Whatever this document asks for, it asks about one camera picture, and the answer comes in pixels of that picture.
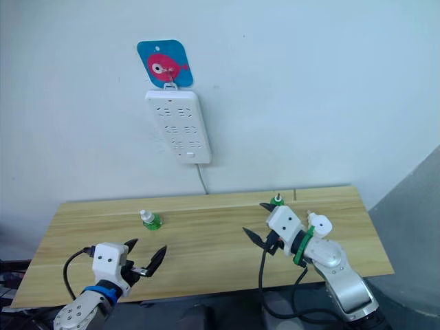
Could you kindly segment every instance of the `small bottle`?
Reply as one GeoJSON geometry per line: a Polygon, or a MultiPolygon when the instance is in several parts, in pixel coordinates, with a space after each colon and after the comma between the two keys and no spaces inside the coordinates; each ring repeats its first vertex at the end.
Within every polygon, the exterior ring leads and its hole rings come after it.
{"type": "Polygon", "coordinates": [[[162,220],[157,213],[151,213],[149,211],[141,210],[139,211],[140,218],[144,222],[144,226],[149,230],[159,229],[162,225],[162,220]]]}
{"type": "Polygon", "coordinates": [[[275,197],[272,197],[272,199],[270,200],[270,203],[274,204],[274,205],[277,205],[277,206],[284,205],[284,199],[278,193],[278,194],[276,194],[275,197]]]}

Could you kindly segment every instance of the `power outlet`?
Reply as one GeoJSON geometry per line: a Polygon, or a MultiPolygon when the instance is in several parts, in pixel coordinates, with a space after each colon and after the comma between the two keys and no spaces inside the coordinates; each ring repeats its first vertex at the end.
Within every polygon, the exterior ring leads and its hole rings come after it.
{"type": "Polygon", "coordinates": [[[187,164],[211,163],[211,150],[197,95],[192,91],[152,90],[146,101],[176,158],[187,164]]]}

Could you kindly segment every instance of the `white wall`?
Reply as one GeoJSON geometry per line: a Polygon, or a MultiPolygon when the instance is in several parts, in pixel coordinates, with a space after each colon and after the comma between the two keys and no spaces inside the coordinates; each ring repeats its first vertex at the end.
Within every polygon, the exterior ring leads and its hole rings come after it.
{"type": "Polygon", "coordinates": [[[371,208],[440,143],[438,1],[0,9],[3,259],[32,257],[64,201],[202,193],[146,113],[138,41],[186,48],[212,193],[355,184],[371,208]]]}

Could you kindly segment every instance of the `white bottle cap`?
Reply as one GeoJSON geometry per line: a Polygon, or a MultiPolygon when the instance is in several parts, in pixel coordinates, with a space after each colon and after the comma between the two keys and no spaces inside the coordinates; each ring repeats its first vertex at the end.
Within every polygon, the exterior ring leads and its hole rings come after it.
{"type": "Polygon", "coordinates": [[[145,211],[145,210],[141,210],[139,211],[140,213],[140,218],[142,219],[143,222],[145,223],[152,223],[154,221],[154,214],[149,212],[149,211],[145,211]]]}
{"type": "Polygon", "coordinates": [[[311,212],[307,219],[309,220],[309,229],[311,226],[315,226],[313,235],[320,239],[326,237],[333,229],[333,225],[325,215],[318,215],[311,212]]]}

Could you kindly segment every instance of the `robotic arm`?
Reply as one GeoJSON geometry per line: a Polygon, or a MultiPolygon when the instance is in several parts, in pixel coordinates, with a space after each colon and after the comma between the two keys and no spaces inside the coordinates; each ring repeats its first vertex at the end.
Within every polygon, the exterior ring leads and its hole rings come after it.
{"type": "Polygon", "coordinates": [[[316,271],[325,279],[340,315],[354,329],[391,330],[376,299],[364,280],[350,267],[339,243],[313,236],[313,226],[306,232],[300,219],[288,206],[260,205],[271,212],[266,223],[272,231],[264,243],[257,234],[244,228],[252,242],[272,255],[278,248],[283,249],[286,256],[295,254],[294,262],[301,267],[313,263],[316,271]]]}
{"type": "Polygon", "coordinates": [[[54,330],[101,329],[118,299],[127,297],[140,277],[151,277],[164,260],[166,246],[155,253],[147,267],[134,267],[127,255],[138,240],[125,244],[101,243],[88,248],[93,257],[94,286],[86,287],[65,305],[54,320],[54,330]]]}

